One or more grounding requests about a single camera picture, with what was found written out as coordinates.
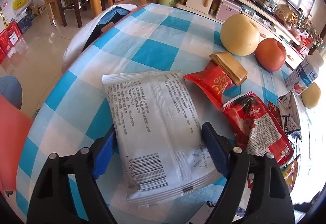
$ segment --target pink box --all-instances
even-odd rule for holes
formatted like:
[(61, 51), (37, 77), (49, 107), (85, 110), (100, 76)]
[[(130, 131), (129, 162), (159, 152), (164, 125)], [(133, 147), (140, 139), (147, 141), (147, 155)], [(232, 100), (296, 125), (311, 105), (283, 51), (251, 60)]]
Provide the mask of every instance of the pink box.
[(221, 0), (215, 18), (222, 23), (233, 14), (241, 13), (242, 7), (234, 0)]

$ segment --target dining table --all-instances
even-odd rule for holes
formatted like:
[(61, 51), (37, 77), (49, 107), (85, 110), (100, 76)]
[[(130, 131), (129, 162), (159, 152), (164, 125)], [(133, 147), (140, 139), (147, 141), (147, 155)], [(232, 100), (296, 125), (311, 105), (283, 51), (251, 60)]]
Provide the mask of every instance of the dining table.
[[(202, 16), (159, 4), (148, 4), (130, 13), (102, 34), (70, 66), (58, 81), (37, 114), (26, 139), (13, 194), (17, 209), (26, 222), (35, 183), (48, 156), (73, 155), (107, 134), (113, 124), (102, 76), (116, 73), (181, 70), (184, 75), (202, 71), (210, 54), (225, 51), (220, 39), (221, 24)], [(254, 54), (234, 56), (249, 72), (248, 79), (223, 93), (223, 102), (252, 91), (267, 104), (277, 105), (287, 94), (285, 78), (291, 70), (283, 65), (275, 72), (262, 68)], [(217, 110), (201, 89), (186, 81), (200, 124), (209, 121), (216, 132), (234, 144), (234, 133), (226, 116)], [(314, 109), (306, 109), (297, 97), (301, 138), (289, 140), (299, 153), (298, 176), (291, 192), (293, 204), (309, 202), (324, 186), (326, 147), (323, 129), (325, 99)], [(78, 216), (88, 219), (78, 195), (74, 175), (69, 176)], [(207, 201), (216, 202), (226, 183), (221, 177), (206, 187), (173, 201), (153, 207), (130, 209), (126, 201), (127, 183), (119, 150), (114, 149), (105, 174), (96, 183), (118, 223), (181, 224)], [(245, 187), (240, 207), (246, 208), (250, 189)], [(304, 214), (295, 211), (298, 221)]]

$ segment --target snack bag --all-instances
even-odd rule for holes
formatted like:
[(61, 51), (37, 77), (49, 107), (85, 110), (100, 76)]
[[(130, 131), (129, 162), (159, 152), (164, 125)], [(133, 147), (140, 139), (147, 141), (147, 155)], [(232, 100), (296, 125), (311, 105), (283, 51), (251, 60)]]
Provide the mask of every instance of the snack bag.
[(203, 70), (183, 76), (188, 81), (195, 83), (206, 94), (214, 106), (220, 110), (223, 106), (222, 93), (234, 86), (234, 83), (225, 74), (220, 66), (213, 67), (210, 62)]
[(282, 170), (282, 174), (289, 189), (289, 192), (293, 190), (294, 183), (297, 178), (299, 157), (300, 154)]
[(270, 101), (267, 101), (267, 107), (271, 111), (272, 115), (275, 117), (277, 122), (280, 124), (280, 126), (282, 126), (280, 109), (278, 109), (278, 107)]
[(282, 127), (267, 106), (253, 92), (239, 95), (223, 106), (235, 132), (236, 145), (248, 154), (271, 152), (279, 166), (293, 155), (293, 148)]

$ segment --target plastic bottle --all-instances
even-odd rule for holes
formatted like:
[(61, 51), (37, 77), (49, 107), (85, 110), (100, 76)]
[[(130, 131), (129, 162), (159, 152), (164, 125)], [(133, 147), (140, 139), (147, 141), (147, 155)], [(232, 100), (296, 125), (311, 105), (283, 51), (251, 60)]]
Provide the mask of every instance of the plastic bottle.
[(270, 0), (264, 0), (264, 5), (269, 6), (269, 1)]
[(295, 96), (299, 96), (315, 81), (323, 64), (324, 59), (318, 50), (315, 50), (312, 55), (306, 56), (300, 65), (285, 79), (288, 91), (293, 91)]

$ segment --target chair cushion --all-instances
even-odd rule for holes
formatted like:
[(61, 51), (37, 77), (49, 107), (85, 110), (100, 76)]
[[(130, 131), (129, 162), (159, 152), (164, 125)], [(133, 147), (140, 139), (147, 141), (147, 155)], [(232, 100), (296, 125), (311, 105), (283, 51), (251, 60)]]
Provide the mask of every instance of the chair cushion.
[(18, 163), (32, 123), (0, 94), (0, 181), (5, 191), (16, 190)]

